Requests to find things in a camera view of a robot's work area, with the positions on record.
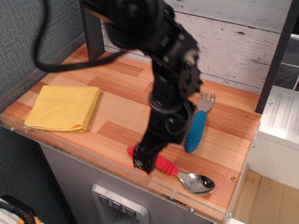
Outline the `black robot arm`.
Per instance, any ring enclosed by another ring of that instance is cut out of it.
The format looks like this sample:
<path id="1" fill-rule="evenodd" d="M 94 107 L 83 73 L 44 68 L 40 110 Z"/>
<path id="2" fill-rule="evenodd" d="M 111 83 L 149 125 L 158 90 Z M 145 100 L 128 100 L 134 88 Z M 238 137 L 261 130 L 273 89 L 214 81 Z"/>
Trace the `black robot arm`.
<path id="1" fill-rule="evenodd" d="M 134 166 L 151 173 L 159 152 L 181 143 L 192 123 L 195 105 L 188 98 L 202 84 L 197 41 L 162 0 L 83 0 L 81 5 L 104 21 L 113 45 L 137 49 L 152 60 L 148 127 L 133 154 Z"/>

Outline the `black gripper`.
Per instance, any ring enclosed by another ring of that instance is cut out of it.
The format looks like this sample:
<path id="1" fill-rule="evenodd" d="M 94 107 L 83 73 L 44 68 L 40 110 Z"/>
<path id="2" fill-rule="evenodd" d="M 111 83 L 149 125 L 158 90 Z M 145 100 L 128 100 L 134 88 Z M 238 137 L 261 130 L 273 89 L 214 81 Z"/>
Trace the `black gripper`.
<path id="1" fill-rule="evenodd" d="M 175 109 L 150 106 L 147 131 L 133 152 L 133 165 L 150 174 L 155 168 L 157 156 L 169 143 L 181 143 L 186 135 L 195 111 L 189 100 Z"/>

